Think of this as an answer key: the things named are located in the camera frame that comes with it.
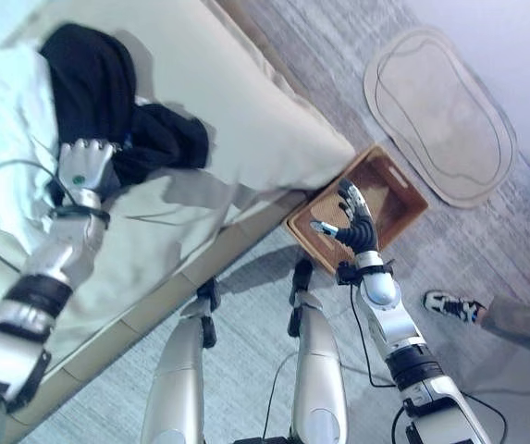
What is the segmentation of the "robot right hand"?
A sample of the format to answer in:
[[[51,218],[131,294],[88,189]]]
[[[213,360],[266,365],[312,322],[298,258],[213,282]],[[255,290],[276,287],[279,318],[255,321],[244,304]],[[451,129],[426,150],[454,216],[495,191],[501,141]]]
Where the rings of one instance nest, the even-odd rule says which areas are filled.
[[[327,222],[312,220],[310,227],[327,237],[334,238],[355,255],[378,251],[378,236],[376,225],[370,209],[359,189],[348,179],[341,179],[337,191],[342,199],[339,208],[349,219],[347,228],[338,228]]]

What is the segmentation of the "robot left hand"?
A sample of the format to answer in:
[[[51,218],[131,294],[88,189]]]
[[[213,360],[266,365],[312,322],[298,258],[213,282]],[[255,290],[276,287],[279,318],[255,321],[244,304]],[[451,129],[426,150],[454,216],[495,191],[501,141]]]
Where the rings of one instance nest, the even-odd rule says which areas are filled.
[[[117,143],[78,139],[60,148],[58,178],[76,204],[99,209],[120,189],[113,156]]]

